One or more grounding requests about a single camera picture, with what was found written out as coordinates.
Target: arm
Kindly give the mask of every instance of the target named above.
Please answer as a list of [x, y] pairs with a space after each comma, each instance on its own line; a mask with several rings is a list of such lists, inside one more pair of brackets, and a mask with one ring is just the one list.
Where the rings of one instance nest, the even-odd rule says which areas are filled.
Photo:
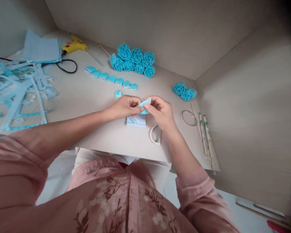
[[237, 232], [226, 202], [214, 187], [214, 181], [194, 157], [174, 120], [172, 106], [151, 96], [145, 108], [164, 131], [175, 166], [180, 211], [199, 232]]
[[141, 99], [122, 96], [111, 107], [74, 119], [22, 130], [0, 138], [0, 213], [33, 206], [53, 160], [99, 126], [139, 114]]

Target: wooden stick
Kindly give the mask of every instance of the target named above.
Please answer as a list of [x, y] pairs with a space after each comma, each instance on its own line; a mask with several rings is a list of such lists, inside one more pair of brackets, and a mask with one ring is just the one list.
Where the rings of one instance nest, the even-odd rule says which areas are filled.
[[206, 129], [206, 136], [207, 136], [207, 140], [208, 140], [208, 149], [209, 149], [209, 155], [210, 155], [210, 162], [211, 162], [211, 168], [214, 168], [213, 165], [213, 154], [212, 154], [212, 148], [211, 148], [211, 136], [210, 136], [210, 131], [209, 131], [209, 127], [208, 127], [208, 122], [206, 119], [206, 115], [204, 115], [204, 124], [205, 124], [205, 129]]
[[274, 213], [273, 211], [270, 211], [270, 210], [264, 209], [264, 208], [262, 208], [262, 207], [260, 207], [260, 206], [258, 206], [258, 205], [256, 205], [256, 204], [253, 204], [253, 206], [254, 206], [255, 208], [258, 208], [258, 209], [260, 209], [260, 210], [262, 210], [262, 211], [265, 211], [265, 212], [267, 212], [267, 213], [269, 213], [269, 214], [271, 214], [271, 215], [274, 215], [274, 216], [276, 216], [277, 218], [280, 218], [280, 219], [283, 220], [283, 221], [287, 221], [287, 219], [286, 219], [284, 216], [280, 215], [280, 214], [276, 214], [276, 213]]
[[209, 155], [208, 148], [207, 148], [207, 145], [206, 145], [205, 127], [203, 125], [203, 120], [201, 118], [201, 113], [199, 113], [199, 123], [200, 123], [201, 136], [202, 136], [202, 139], [203, 139], [204, 153], [206, 155]]
[[108, 52], [104, 49], [104, 47], [102, 47], [101, 44], [100, 44], [100, 47], [104, 50], [104, 52], [105, 52], [109, 57], [111, 57], [110, 54], [108, 54]]
[[195, 116], [195, 118], [196, 118], [196, 120], [197, 120], [198, 133], [199, 133], [199, 136], [200, 136], [200, 138], [201, 138], [200, 123], [198, 122], [198, 119], [197, 119], [197, 117], [196, 117], [195, 110], [194, 110], [194, 107], [193, 107], [192, 103], [191, 103], [191, 107], [192, 107], [192, 110], [193, 110], [193, 114], [194, 114], [194, 116]]
[[278, 220], [276, 220], [276, 219], [274, 219], [274, 218], [272, 218], [272, 217], [270, 217], [270, 216], [268, 216], [268, 215], [262, 214], [262, 213], [260, 213], [260, 212], [258, 212], [258, 211], [256, 211], [256, 210], [253, 210], [253, 209], [251, 209], [251, 208], [249, 208], [249, 207], [246, 207], [246, 206], [244, 206], [244, 205], [238, 204], [237, 202], [236, 202], [236, 205], [238, 205], [238, 206], [240, 206], [240, 207], [242, 207], [242, 208], [244, 208], [244, 209], [246, 209], [246, 210], [249, 210], [249, 211], [251, 211], [251, 212], [253, 212], [253, 213], [255, 213], [255, 214], [259, 215], [259, 216], [262, 216], [262, 217], [264, 217], [264, 218], [266, 218], [266, 219], [268, 219], [268, 220], [270, 220], [270, 221], [272, 221], [272, 222], [274, 222], [274, 223], [276, 223], [276, 224], [278, 224], [278, 225], [280, 225], [280, 226], [283, 226], [283, 227], [285, 227], [285, 228], [291, 230], [290, 225], [288, 225], [288, 224], [286, 224], [286, 223], [283, 223], [283, 222], [281, 222], [281, 221], [278, 221]]

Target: hand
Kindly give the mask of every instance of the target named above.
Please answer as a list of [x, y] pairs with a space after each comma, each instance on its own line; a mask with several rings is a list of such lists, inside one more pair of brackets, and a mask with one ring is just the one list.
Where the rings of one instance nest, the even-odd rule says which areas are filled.
[[127, 116], [137, 116], [144, 110], [143, 107], [138, 107], [141, 103], [142, 100], [139, 97], [123, 95], [112, 106], [107, 108], [107, 111], [113, 120], [122, 119]]
[[149, 97], [152, 98], [151, 105], [145, 104], [144, 107], [155, 117], [161, 129], [165, 132], [178, 130], [171, 104], [159, 96], [148, 96], [143, 99], [146, 100]]

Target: sleeve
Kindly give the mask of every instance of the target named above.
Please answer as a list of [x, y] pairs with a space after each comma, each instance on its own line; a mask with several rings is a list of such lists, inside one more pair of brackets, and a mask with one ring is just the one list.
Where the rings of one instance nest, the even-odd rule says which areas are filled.
[[34, 206], [58, 155], [32, 128], [1, 137], [0, 210]]
[[231, 211], [203, 167], [190, 177], [176, 178], [180, 211], [198, 232], [240, 232]]

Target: beige wall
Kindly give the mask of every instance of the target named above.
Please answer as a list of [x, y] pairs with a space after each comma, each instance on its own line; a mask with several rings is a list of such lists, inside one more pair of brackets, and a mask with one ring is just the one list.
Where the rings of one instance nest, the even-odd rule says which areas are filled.
[[198, 80], [219, 189], [291, 213], [291, 31], [279, 16]]
[[44, 36], [55, 27], [44, 0], [0, 0], [0, 57], [24, 47], [28, 28]]
[[46, 0], [58, 28], [156, 55], [156, 65], [197, 79], [271, 11], [260, 0]]

